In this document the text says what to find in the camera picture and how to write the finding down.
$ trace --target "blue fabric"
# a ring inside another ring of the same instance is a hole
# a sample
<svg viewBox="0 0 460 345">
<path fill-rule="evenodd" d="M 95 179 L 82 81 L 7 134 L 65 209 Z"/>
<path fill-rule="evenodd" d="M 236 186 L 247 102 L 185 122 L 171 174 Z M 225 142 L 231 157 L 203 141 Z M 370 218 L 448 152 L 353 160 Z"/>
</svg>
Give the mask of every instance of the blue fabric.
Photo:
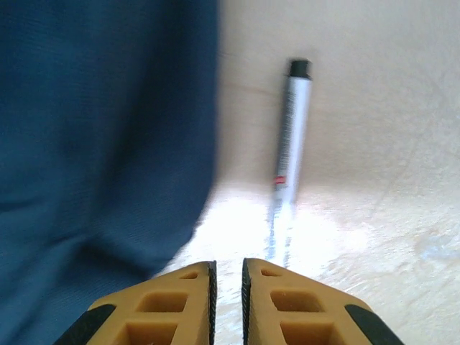
<svg viewBox="0 0 460 345">
<path fill-rule="evenodd" d="M 50 345 L 193 234 L 217 0 L 0 1 L 0 344 Z"/>
</svg>

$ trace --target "black marker cap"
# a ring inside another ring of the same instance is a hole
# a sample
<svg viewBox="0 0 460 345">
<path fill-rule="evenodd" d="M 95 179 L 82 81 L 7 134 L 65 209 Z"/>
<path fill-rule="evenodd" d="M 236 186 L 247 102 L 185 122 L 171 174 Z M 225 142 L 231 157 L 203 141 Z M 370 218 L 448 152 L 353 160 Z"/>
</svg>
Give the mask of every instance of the black marker cap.
<svg viewBox="0 0 460 345">
<path fill-rule="evenodd" d="M 291 60 L 289 76 L 311 79 L 308 73 L 310 64 L 308 60 Z"/>
</svg>

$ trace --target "silver marker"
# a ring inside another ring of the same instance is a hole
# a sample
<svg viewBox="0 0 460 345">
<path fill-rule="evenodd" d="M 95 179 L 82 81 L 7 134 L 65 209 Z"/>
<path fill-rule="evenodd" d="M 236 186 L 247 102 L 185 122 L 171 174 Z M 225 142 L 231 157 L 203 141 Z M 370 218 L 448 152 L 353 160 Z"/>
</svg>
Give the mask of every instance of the silver marker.
<svg viewBox="0 0 460 345">
<path fill-rule="evenodd" d="M 275 195 L 269 214 L 270 239 L 267 258 L 288 265 L 289 230 L 295 213 L 295 198 L 310 105 L 310 62 L 292 60 L 285 89 L 285 105 L 275 176 Z"/>
</svg>

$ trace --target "floor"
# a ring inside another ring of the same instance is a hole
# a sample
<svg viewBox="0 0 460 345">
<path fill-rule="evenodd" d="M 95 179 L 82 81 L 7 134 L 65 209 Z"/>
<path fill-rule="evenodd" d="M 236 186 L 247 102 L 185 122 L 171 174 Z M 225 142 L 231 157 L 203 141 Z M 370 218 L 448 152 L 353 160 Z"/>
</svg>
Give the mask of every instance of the floor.
<svg viewBox="0 0 460 345">
<path fill-rule="evenodd" d="M 168 267 L 218 260 L 216 344 L 242 344 L 291 57 L 313 62 L 313 95 L 288 267 L 406 344 L 460 344 L 459 17 L 449 0 L 222 1 L 218 180 Z"/>
</svg>

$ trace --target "black rubber edge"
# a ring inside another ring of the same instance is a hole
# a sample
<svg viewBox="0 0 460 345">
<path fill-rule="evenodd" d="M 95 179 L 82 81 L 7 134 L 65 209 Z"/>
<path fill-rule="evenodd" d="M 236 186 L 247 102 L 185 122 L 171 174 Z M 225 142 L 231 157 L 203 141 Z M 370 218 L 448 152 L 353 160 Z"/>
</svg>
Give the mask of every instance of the black rubber edge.
<svg viewBox="0 0 460 345">
<path fill-rule="evenodd" d="M 289 76 L 295 78 L 311 79 L 310 66 L 311 62 L 308 60 L 293 59 L 290 61 Z"/>
<path fill-rule="evenodd" d="M 216 334 L 216 303 L 217 303 L 217 264 L 215 261 L 208 263 L 209 275 L 209 345 L 214 345 Z"/>
<path fill-rule="evenodd" d="M 53 345 L 86 345 L 115 308 L 115 305 L 104 304 L 86 311 Z"/>
<path fill-rule="evenodd" d="M 241 306 L 243 308 L 243 344 L 248 344 L 249 339 L 249 311 L 251 308 L 251 276 L 247 260 L 243 260 L 243 273 L 241 282 Z"/>
<path fill-rule="evenodd" d="M 372 345 L 404 345 L 377 314 L 354 304 L 345 309 Z"/>
</svg>

